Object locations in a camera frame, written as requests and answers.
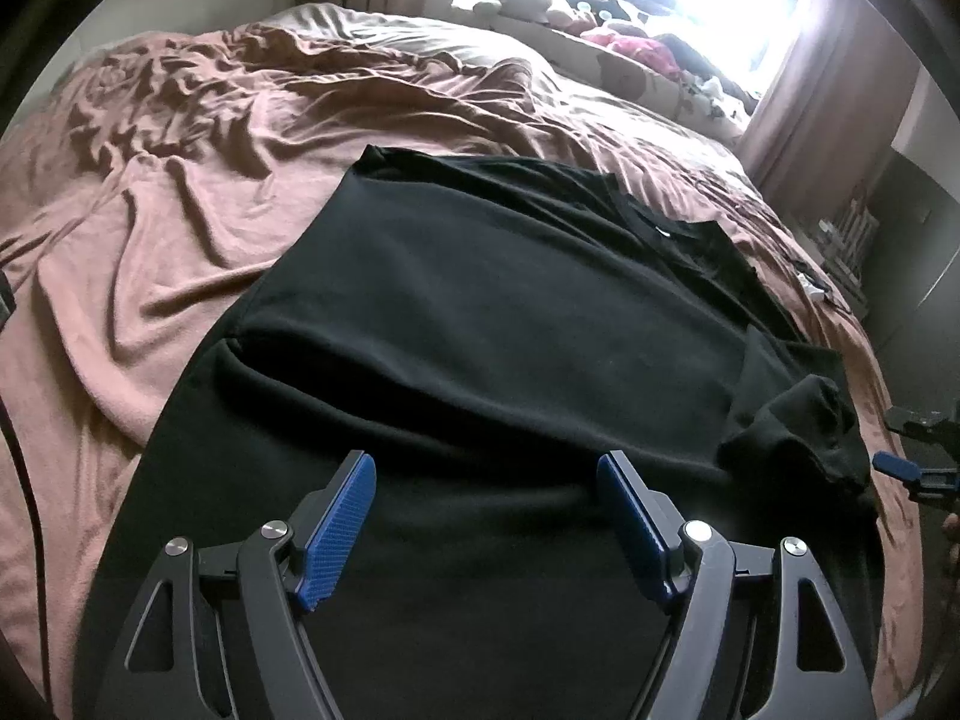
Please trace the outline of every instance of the black t-shirt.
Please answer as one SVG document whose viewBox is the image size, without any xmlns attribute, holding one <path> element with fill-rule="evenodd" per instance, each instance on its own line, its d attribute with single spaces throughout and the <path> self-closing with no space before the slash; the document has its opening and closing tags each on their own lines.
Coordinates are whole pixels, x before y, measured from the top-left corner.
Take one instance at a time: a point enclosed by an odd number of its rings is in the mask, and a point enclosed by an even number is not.
<svg viewBox="0 0 960 720">
<path fill-rule="evenodd" d="M 727 538 L 808 541 L 872 668 L 842 362 L 721 228 L 589 170 L 371 146 L 176 385 L 94 581 L 78 707 L 167 539 L 246 538 L 354 448 L 376 501 L 308 624 L 346 717 L 625 716 L 664 618 L 592 494 L 611 449 Z"/>
</svg>

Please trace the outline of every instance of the black clamp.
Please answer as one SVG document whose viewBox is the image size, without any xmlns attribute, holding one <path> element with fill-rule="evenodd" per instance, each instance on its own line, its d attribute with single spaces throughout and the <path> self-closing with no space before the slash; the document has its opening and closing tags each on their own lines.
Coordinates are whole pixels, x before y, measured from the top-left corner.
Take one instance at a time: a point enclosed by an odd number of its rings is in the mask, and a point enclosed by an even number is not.
<svg viewBox="0 0 960 720">
<path fill-rule="evenodd" d="M 911 412 L 894 406 L 886 410 L 883 421 L 892 432 L 908 439 L 942 446 L 954 463 L 960 463 L 960 401 L 954 404 L 952 415 Z M 889 452 L 877 452 L 872 465 L 904 483 L 911 501 L 949 512 L 960 495 L 960 472 L 955 467 L 923 469 Z"/>
<path fill-rule="evenodd" d="M 221 623 L 202 589 L 212 584 L 239 589 L 272 720 L 342 720 L 301 618 L 333 593 L 375 492 L 373 458 L 354 451 L 287 521 L 246 541 L 168 541 L 110 656 L 98 720 L 237 720 Z"/>
<path fill-rule="evenodd" d="M 853 636 L 808 546 L 788 536 L 778 549 L 727 541 L 685 520 L 670 498 L 647 488 L 623 452 L 597 464 L 597 493 L 640 591 L 670 615 L 653 670 L 630 717 L 700 720 L 720 658 L 731 599 L 744 584 L 773 591 L 767 647 L 742 655 L 731 692 L 736 716 L 751 720 L 872 720 L 870 680 Z M 808 661 L 805 610 L 819 605 L 816 664 Z"/>
<path fill-rule="evenodd" d="M 596 483 L 641 592 L 670 616 L 630 717 L 713 717 L 731 600 L 744 589 L 765 589 L 756 593 L 763 608 L 728 691 L 736 716 L 875 720 L 853 637 L 803 541 L 784 538 L 776 549 L 727 541 L 706 522 L 683 519 L 622 452 L 600 458 Z M 197 550 L 186 538 L 168 541 L 114 647 L 96 717 L 246 720 L 269 712 L 272 720 L 342 720 L 301 618 L 333 593 L 375 491 L 373 458 L 352 452 L 325 490 L 309 493 L 286 521 L 271 520 L 242 543 Z M 208 600 L 212 587 L 239 591 L 268 705 L 263 710 L 238 712 L 234 661 L 227 657 L 235 653 L 224 649 L 218 611 Z M 811 604 L 826 631 L 817 655 L 824 648 L 832 653 L 813 663 L 803 645 Z M 155 624 L 160 618 L 165 625 Z"/>
</svg>

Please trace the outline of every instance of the stuffed animal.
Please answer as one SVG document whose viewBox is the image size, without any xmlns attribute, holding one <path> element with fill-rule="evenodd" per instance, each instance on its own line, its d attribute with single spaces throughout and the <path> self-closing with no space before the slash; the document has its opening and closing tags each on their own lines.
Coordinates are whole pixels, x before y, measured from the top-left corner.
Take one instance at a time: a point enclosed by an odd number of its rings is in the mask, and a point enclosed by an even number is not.
<svg viewBox="0 0 960 720">
<path fill-rule="evenodd" d="M 632 60 L 646 65 L 655 73 L 673 81 L 680 80 L 680 68 L 668 47 L 663 43 L 650 38 L 621 35 L 606 26 L 589 29 L 581 36 L 597 46 L 604 46 L 612 52 L 619 53 Z"/>
<path fill-rule="evenodd" d="M 596 29 L 596 27 L 597 22 L 589 10 L 578 10 L 573 17 L 573 22 L 563 28 L 563 31 L 568 35 L 579 37 L 588 29 Z"/>
<path fill-rule="evenodd" d="M 546 20 L 552 28 L 563 31 L 573 23 L 573 11 L 568 7 L 555 6 L 546 12 Z"/>
<path fill-rule="evenodd" d="M 553 0 L 500 0 L 500 15 L 521 22 L 550 23 L 547 18 L 547 9 Z"/>
<path fill-rule="evenodd" d="M 500 12 L 500 3 L 481 0 L 473 6 L 473 12 L 483 20 L 491 20 Z"/>
<path fill-rule="evenodd" d="M 650 37 L 643 28 L 634 22 L 627 22 L 623 19 L 608 19 L 603 22 L 606 29 L 612 29 L 620 35 L 630 35 L 631 37 Z"/>
<path fill-rule="evenodd" d="M 617 0 L 566 0 L 571 8 L 579 8 L 583 2 L 587 6 L 587 13 L 592 13 L 594 18 L 599 18 L 601 11 L 607 11 L 608 19 L 621 19 L 628 22 L 630 14 L 623 9 L 623 6 Z"/>
</svg>

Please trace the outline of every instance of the wrinkled fabric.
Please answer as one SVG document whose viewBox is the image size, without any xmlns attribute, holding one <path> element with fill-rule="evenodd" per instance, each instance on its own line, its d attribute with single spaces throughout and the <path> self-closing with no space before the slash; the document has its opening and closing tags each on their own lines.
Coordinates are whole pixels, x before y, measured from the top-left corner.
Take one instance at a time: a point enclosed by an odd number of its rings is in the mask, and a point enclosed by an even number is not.
<svg viewBox="0 0 960 720">
<path fill-rule="evenodd" d="M 803 250 L 728 169 L 736 161 L 598 94 L 549 101 L 531 92 L 525 63 L 466 67 L 253 25 L 133 40 L 79 69 L 4 141 L 0 266 L 17 311 L 0 334 L 0 391 L 43 521 L 61 716 L 91 577 L 174 382 L 368 143 L 613 172 L 659 213 L 715 220 L 808 339 L 843 354 L 867 449 L 899 451 L 863 330 L 809 301 L 791 265 Z M 875 697 L 885 707 L 916 668 L 923 576 L 916 506 L 900 485 L 872 481 L 886 562 Z M 0 627 L 39 683 L 32 541 L 6 447 L 0 533 Z"/>
<path fill-rule="evenodd" d="M 763 365 L 758 341 L 771 352 Z M 107 661 L 100 642 L 119 634 L 170 533 L 198 547 L 241 541 L 327 485 L 352 446 L 376 459 L 378 500 L 337 603 L 347 619 L 389 622 L 307 627 L 346 717 L 480 720 L 528 704 L 537 717 L 629 714 L 665 617 L 629 598 L 634 582 L 592 500 L 611 447 L 728 539 L 803 538 L 872 669 L 883 562 L 846 389 L 840 356 L 803 342 L 717 224 L 656 215 L 592 170 L 368 146 L 167 401 L 90 589 L 75 706 L 92 703 L 82 686 Z M 752 423 L 736 439 L 749 461 L 718 464 L 731 403 Z M 558 487 L 574 500 L 560 505 Z M 488 508 L 503 514 L 477 518 Z M 416 550 L 398 537 L 411 517 Z M 517 560 L 518 543 L 538 558 Z M 544 592 L 533 618 L 523 604 L 481 604 L 462 613 L 472 626 L 451 630 L 446 610 L 462 610 L 464 588 L 450 579 L 474 589 L 506 577 L 525 595 L 544 562 L 603 583 L 568 586 L 563 603 Z M 368 585 L 397 572 L 421 579 L 422 600 L 371 603 Z M 613 624 L 599 624 L 599 608 Z M 371 654 L 397 649 L 406 668 Z M 450 665 L 459 649 L 484 675 L 468 707 L 478 683 Z M 583 659 L 589 676 L 554 683 Z"/>
<path fill-rule="evenodd" d="M 621 35 L 612 29 L 599 26 L 581 33 L 580 37 L 597 46 L 604 46 L 646 65 L 655 73 L 672 81 L 680 80 L 680 66 L 673 53 L 663 43 L 653 38 L 641 38 L 635 35 Z"/>
</svg>

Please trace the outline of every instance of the pink blanket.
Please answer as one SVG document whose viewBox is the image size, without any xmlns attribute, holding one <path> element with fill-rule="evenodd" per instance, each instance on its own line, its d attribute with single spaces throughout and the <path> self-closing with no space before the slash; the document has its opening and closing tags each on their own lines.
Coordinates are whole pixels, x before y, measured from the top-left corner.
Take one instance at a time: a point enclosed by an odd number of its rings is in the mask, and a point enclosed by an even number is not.
<svg viewBox="0 0 960 720">
<path fill-rule="evenodd" d="M 665 79 L 680 80 L 680 66 L 674 59 L 673 52 L 653 38 L 621 35 L 603 26 L 588 29 L 581 33 L 580 37 L 597 46 L 607 47 L 612 52 L 630 57 L 641 65 L 646 65 L 654 73 L 659 73 Z"/>
<path fill-rule="evenodd" d="M 253 25 L 134 39 L 0 146 L 0 266 L 19 303 L 0 335 L 0 392 L 43 520 L 62 717 L 88 586 L 165 398 L 367 143 L 608 170 L 666 215 L 718 220 L 808 336 L 843 352 L 868 449 L 899 448 L 858 323 L 808 301 L 788 261 L 805 255 L 749 184 L 691 157 L 719 147 L 613 98 L 578 105 L 536 97 L 522 62 L 467 68 Z M 651 136 L 624 134 L 628 122 Z M 695 147 L 669 151 L 658 133 Z M 0 627 L 38 682 L 32 541 L 6 451 Z M 916 668 L 923 578 L 915 505 L 885 478 L 875 486 L 886 557 L 875 697 L 887 707 Z"/>
</svg>

